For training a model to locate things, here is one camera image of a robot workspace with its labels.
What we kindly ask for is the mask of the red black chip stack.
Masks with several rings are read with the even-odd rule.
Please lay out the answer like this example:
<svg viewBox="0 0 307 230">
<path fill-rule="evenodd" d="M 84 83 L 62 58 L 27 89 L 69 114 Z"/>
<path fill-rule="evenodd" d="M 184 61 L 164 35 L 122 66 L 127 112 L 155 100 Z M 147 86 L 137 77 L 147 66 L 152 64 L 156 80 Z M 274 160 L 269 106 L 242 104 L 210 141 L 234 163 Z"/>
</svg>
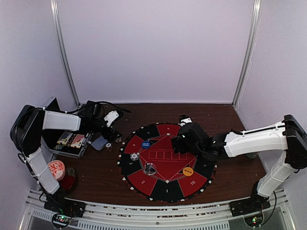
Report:
<svg viewBox="0 0 307 230">
<path fill-rule="evenodd" d="M 105 144 L 105 151 L 106 152 L 111 152 L 113 149 L 113 145 L 111 143 Z"/>
</svg>

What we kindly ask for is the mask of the aluminium frame post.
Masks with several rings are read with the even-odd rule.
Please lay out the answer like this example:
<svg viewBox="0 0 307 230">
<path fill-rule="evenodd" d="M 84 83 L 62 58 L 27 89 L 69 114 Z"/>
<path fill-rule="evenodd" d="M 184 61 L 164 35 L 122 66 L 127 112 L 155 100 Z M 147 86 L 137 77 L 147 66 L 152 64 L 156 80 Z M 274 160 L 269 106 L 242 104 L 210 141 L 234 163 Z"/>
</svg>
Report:
<svg viewBox="0 0 307 230">
<path fill-rule="evenodd" d="M 242 68 L 239 75 L 239 80 L 237 83 L 235 95 L 233 97 L 232 106 L 234 108 L 239 107 L 239 102 L 242 98 L 245 85 L 248 78 L 248 73 L 251 65 L 251 56 L 255 47 L 257 33 L 259 29 L 260 24 L 260 13 L 261 13 L 261 7 L 262 7 L 262 0 L 254 0 L 253 1 L 253 11 L 251 16 L 251 22 L 250 22 L 250 29 L 248 34 L 248 41 L 246 46 L 246 51 L 244 54 L 244 59 L 242 63 Z"/>
<path fill-rule="evenodd" d="M 61 61 L 62 61 L 62 64 L 63 64 L 65 77 L 67 79 L 68 87 L 69 87 L 69 90 L 71 92 L 74 104 L 75 104 L 75 106 L 78 107 L 78 106 L 80 106 L 80 100 L 79 100 L 79 97 L 77 95 L 76 87 L 75 87 L 75 84 L 74 84 L 74 81 L 73 81 L 73 78 L 72 78 L 71 69 L 70 69 L 69 61 L 68 61 L 68 56 L 67 56 L 67 52 L 66 52 L 66 48 L 65 48 L 65 44 L 64 44 L 64 37 L 63 37 L 63 32 L 62 32 L 61 23 L 60 23 L 58 1 L 57 0 L 51 0 L 50 6 L 51 6 L 51 14 L 52 14 L 53 22 L 54 22 L 54 26 L 55 26 L 55 31 L 56 31 L 56 35 L 57 35 L 57 39 L 58 39 L 60 57 L 61 57 Z"/>
</svg>

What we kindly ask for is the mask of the aluminium poker case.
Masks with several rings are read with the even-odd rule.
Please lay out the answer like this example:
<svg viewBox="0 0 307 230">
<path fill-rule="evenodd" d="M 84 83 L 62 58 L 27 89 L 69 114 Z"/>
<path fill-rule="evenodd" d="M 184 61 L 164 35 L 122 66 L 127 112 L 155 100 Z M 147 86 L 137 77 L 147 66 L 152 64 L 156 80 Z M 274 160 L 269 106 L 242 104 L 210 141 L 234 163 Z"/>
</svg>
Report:
<svg viewBox="0 0 307 230">
<path fill-rule="evenodd" d="M 68 132 L 73 133 L 73 137 L 72 137 L 70 144 L 72 143 L 74 137 L 77 134 L 85 135 L 85 139 L 84 139 L 84 142 L 81 148 L 76 149 L 76 148 L 71 148 L 70 144 L 68 144 L 67 146 L 61 146 L 57 144 L 58 139 L 64 132 L 66 131 L 65 130 L 54 130 L 54 129 L 43 130 L 42 132 L 43 146 L 52 154 L 81 159 L 93 134 L 91 132 L 84 133 L 80 131 L 68 131 Z"/>
</svg>

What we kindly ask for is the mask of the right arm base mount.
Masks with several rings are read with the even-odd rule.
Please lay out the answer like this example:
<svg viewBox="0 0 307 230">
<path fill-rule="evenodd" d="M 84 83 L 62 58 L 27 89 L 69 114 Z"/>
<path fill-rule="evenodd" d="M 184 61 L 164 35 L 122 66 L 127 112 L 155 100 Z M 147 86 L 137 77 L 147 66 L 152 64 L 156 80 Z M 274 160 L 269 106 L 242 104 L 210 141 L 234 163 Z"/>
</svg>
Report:
<svg viewBox="0 0 307 230">
<path fill-rule="evenodd" d="M 233 217 L 247 215 L 254 212 L 260 212 L 263 209 L 271 207 L 269 201 L 264 201 L 264 202 L 252 201 L 249 198 L 238 201 L 232 201 L 229 203 L 229 206 Z"/>
</svg>

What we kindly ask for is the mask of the white grey chip stack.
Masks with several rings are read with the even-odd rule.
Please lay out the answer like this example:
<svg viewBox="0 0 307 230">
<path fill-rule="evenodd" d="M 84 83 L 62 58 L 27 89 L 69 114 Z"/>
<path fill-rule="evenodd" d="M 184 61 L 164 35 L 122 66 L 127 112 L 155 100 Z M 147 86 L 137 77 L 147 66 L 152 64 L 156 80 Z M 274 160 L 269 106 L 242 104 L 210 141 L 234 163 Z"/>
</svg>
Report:
<svg viewBox="0 0 307 230">
<path fill-rule="evenodd" d="M 118 138 L 115 139 L 116 143 L 120 143 L 121 141 L 122 141 L 122 137 L 118 137 Z"/>
</svg>

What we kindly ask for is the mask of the patterned paper cup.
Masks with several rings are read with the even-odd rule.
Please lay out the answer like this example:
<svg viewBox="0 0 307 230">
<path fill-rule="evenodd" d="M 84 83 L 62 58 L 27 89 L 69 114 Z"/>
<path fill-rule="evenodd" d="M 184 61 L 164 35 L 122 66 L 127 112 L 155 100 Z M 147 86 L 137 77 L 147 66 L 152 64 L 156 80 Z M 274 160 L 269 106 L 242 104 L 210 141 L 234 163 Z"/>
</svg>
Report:
<svg viewBox="0 0 307 230">
<path fill-rule="evenodd" d="M 255 159 L 258 154 L 257 153 L 247 153 L 245 154 L 249 159 Z"/>
</svg>

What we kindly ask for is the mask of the round red black poker mat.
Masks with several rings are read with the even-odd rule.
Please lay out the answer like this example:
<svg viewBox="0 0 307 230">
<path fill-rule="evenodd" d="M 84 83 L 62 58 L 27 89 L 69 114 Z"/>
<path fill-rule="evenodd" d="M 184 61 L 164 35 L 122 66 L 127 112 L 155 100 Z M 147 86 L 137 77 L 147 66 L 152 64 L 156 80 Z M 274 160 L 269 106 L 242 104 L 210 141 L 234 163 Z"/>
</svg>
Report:
<svg viewBox="0 0 307 230">
<path fill-rule="evenodd" d="M 151 200 L 168 203 L 186 201 L 204 192 L 215 177 L 216 162 L 206 162 L 191 153 L 174 153 L 171 139 L 176 137 L 180 125 L 155 123 L 133 131 L 122 143 L 119 160 L 122 180 L 130 190 Z M 150 141 L 151 146 L 143 149 L 141 143 Z M 139 160 L 132 161 L 130 155 L 139 153 Z M 154 175 L 144 173 L 146 163 L 157 167 Z M 182 170 L 191 167 L 192 176 Z"/>
</svg>

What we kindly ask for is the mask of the red floral round tin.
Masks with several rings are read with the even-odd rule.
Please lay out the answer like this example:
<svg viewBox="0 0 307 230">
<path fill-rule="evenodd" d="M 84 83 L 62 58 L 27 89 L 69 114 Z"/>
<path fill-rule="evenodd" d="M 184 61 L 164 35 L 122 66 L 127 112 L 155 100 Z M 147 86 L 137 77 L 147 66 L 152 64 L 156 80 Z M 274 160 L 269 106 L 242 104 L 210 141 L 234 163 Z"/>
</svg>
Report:
<svg viewBox="0 0 307 230">
<path fill-rule="evenodd" d="M 62 161 L 54 160 L 48 163 L 48 168 L 53 175 L 53 177 L 59 182 L 66 174 L 66 168 Z"/>
</svg>

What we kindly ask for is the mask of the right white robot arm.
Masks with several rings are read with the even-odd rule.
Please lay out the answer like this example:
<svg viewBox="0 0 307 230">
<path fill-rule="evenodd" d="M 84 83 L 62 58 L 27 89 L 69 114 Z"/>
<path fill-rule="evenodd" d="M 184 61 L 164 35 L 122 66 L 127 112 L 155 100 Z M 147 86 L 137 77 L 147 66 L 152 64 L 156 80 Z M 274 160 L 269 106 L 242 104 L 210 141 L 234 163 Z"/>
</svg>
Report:
<svg viewBox="0 0 307 230">
<path fill-rule="evenodd" d="M 290 175 L 307 166 L 307 133 L 292 115 L 274 125 L 247 131 L 234 131 L 210 137 L 191 118 L 182 115 L 177 136 L 171 139 L 175 153 L 191 153 L 206 161 L 228 159 L 239 155 L 281 150 L 279 160 L 255 184 L 255 192 L 246 200 L 249 211 L 257 211 L 264 199 L 285 182 Z"/>
</svg>

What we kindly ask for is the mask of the right aluminium frame post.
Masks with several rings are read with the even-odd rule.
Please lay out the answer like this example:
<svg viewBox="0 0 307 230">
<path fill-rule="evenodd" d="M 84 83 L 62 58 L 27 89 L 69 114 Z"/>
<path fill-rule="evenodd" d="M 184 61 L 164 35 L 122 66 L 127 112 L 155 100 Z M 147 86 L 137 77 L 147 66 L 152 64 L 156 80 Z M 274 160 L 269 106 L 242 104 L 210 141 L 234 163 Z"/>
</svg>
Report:
<svg viewBox="0 0 307 230">
<path fill-rule="evenodd" d="M 239 107 L 239 102 L 242 98 L 245 85 L 248 78 L 248 73 L 251 65 L 251 56 L 255 47 L 257 33 L 259 29 L 260 24 L 260 13 L 261 13 L 261 7 L 262 7 L 262 0 L 254 0 L 253 1 L 253 11 L 251 16 L 251 22 L 250 22 L 250 29 L 248 34 L 248 41 L 246 46 L 246 51 L 244 54 L 244 59 L 242 63 L 242 68 L 239 75 L 239 80 L 237 83 L 235 95 L 233 97 L 232 106 L 234 108 Z"/>
</svg>

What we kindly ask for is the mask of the left aluminium frame post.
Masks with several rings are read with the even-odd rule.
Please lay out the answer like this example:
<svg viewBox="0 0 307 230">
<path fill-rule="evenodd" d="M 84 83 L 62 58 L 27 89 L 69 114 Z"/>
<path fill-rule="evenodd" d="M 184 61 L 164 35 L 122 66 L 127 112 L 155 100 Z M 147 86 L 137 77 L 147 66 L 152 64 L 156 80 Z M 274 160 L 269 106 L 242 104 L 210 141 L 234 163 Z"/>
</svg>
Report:
<svg viewBox="0 0 307 230">
<path fill-rule="evenodd" d="M 51 0 L 50 6 L 51 6 L 51 14 L 52 14 L 53 22 L 54 22 L 54 26 L 55 26 L 55 31 L 56 31 L 56 35 L 57 35 L 57 39 L 58 39 L 60 57 L 61 57 L 61 61 L 62 61 L 62 64 L 63 64 L 65 77 L 67 79 L 68 87 L 69 87 L 69 90 L 71 92 L 74 104 L 75 104 L 75 106 L 78 107 L 78 106 L 80 106 L 80 100 L 79 100 L 79 97 L 77 95 L 76 87 L 75 87 L 75 84 L 74 84 L 74 81 L 73 81 L 73 78 L 72 78 L 71 69 L 70 69 L 69 61 L 68 61 L 68 56 L 67 56 L 67 52 L 66 52 L 66 48 L 65 48 L 65 44 L 64 44 L 64 37 L 63 37 L 63 32 L 62 32 L 61 23 L 60 23 L 58 1 L 57 0 Z"/>
</svg>

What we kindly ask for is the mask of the red gold card box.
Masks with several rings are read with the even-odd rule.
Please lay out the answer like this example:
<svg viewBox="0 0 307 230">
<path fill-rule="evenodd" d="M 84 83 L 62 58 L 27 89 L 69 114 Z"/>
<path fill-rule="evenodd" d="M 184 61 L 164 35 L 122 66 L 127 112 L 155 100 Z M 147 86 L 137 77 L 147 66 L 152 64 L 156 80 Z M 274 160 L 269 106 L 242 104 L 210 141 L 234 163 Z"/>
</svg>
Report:
<svg viewBox="0 0 307 230">
<path fill-rule="evenodd" d="M 77 134 L 72 143 L 70 144 L 70 147 L 71 148 L 76 148 L 76 149 L 80 149 L 83 142 L 84 142 L 84 139 L 85 139 L 85 135 L 82 135 L 82 134 Z"/>
</svg>

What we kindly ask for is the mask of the black gold card box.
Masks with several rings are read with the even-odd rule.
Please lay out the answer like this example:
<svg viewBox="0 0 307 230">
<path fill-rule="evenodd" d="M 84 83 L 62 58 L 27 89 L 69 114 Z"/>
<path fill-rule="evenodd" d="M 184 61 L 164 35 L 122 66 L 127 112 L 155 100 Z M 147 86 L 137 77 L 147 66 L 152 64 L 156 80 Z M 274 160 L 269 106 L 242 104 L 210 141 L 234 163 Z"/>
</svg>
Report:
<svg viewBox="0 0 307 230">
<path fill-rule="evenodd" d="M 57 144 L 61 146 L 67 146 L 68 144 L 70 144 L 72 137 L 73 137 L 73 133 L 64 132 L 58 139 Z"/>
</svg>

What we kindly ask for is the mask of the white chips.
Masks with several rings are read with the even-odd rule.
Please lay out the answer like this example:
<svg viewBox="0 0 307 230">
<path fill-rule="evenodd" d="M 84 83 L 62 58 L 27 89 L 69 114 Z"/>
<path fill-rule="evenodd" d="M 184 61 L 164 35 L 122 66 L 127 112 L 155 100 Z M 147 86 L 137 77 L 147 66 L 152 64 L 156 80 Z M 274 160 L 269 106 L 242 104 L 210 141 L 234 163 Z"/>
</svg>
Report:
<svg viewBox="0 0 307 230">
<path fill-rule="evenodd" d="M 139 160 L 139 153 L 133 153 L 130 155 L 130 159 L 132 161 L 138 161 Z"/>
</svg>

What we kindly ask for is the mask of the front aluminium rail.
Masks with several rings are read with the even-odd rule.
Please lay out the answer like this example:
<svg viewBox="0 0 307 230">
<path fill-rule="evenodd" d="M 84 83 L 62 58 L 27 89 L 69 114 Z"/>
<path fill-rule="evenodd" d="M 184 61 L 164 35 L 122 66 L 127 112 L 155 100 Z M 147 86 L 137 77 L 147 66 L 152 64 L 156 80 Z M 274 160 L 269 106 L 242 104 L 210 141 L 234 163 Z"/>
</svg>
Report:
<svg viewBox="0 0 307 230">
<path fill-rule="evenodd" d="M 278 189 L 263 211 L 234 216 L 229 201 L 180 206 L 121 206 L 86 202 L 81 218 L 69 220 L 66 230 L 296 230 L 287 196 Z"/>
</svg>

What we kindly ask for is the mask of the dark red round lid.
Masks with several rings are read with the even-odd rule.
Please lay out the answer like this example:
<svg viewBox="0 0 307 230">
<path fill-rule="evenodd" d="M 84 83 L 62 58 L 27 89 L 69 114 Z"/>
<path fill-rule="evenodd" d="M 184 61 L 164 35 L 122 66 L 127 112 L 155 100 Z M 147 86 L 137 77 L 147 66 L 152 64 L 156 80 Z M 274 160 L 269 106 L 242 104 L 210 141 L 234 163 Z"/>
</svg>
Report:
<svg viewBox="0 0 307 230">
<path fill-rule="evenodd" d="M 72 168 L 69 165 L 65 165 L 65 175 L 59 181 L 59 184 L 65 191 L 68 191 L 73 187 L 75 180 L 76 180 L 76 172 L 74 168 Z"/>
</svg>

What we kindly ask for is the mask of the blue playing card deck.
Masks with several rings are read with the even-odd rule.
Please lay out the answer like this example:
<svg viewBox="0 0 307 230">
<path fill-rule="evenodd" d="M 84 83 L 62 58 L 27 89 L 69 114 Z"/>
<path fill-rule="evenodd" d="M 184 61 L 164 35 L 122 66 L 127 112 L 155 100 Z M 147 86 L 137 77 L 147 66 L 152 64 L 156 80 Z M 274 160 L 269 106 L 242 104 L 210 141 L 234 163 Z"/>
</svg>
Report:
<svg viewBox="0 0 307 230">
<path fill-rule="evenodd" d="M 91 146 L 95 150 L 100 151 L 107 143 L 108 143 L 108 141 L 106 139 L 104 139 L 103 136 L 100 136 L 91 143 Z"/>
</svg>

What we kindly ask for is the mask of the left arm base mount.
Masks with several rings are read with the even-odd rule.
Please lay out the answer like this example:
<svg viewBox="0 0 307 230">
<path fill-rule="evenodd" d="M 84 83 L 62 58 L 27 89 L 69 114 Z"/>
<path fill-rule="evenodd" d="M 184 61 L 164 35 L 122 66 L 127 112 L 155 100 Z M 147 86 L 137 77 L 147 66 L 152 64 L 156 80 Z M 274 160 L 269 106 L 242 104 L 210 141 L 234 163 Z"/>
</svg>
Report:
<svg viewBox="0 0 307 230">
<path fill-rule="evenodd" d="M 44 209 L 69 217 L 83 217 L 86 208 L 84 202 L 66 199 L 63 193 L 53 195 L 46 193 L 45 196 Z"/>
</svg>

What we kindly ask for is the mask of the orange big blind button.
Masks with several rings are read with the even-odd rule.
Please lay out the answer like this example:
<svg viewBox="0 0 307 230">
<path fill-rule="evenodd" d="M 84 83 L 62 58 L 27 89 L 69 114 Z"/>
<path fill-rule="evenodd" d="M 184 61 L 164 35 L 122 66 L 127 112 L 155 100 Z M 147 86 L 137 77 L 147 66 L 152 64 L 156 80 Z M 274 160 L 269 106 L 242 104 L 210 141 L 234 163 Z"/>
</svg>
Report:
<svg viewBox="0 0 307 230">
<path fill-rule="evenodd" d="M 185 176 L 189 177 L 193 175 L 194 170 L 191 167 L 185 167 L 182 172 Z"/>
</svg>

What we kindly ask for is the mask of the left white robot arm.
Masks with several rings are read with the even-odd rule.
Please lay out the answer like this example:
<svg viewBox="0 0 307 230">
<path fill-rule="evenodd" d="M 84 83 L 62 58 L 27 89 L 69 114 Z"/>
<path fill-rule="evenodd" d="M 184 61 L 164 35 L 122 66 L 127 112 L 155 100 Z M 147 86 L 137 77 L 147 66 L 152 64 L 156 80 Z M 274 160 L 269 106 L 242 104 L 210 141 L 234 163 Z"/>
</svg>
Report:
<svg viewBox="0 0 307 230">
<path fill-rule="evenodd" d="M 128 110 L 114 104 L 114 110 L 101 115 L 100 109 L 104 104 L 105 101 L 89 101 L 83 107 L 70 112 L 50 111 L 32 105 L 22 108 L 11 128 L 10 138 L 23 155 L 29 171 L 47 194 L 55 194 L 60 189 L 60 184 L 50 172 L 42 154 L 43 131 L 101 133 L 104 139 L 112 142 L 121 137 L 121 133 L 114 129 L 113 124 Z"/>
</svg>

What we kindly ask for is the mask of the blue small blind button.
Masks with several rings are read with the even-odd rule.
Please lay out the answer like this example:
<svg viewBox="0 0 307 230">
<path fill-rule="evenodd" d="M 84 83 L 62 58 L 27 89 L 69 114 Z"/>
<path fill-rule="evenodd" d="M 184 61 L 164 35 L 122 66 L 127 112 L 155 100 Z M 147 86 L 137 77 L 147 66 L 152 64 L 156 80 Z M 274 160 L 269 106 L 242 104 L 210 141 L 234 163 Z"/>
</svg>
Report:
<svg viewBox="0 0 307 230">
<path fill-rule="evenodd" d="M 143 142 L 141 143 L 141 147 L 142 147 L 143 149 L 148 149 L 150 146 L 151 146 L 150 141 L 143 141 Z"/>
</svg>

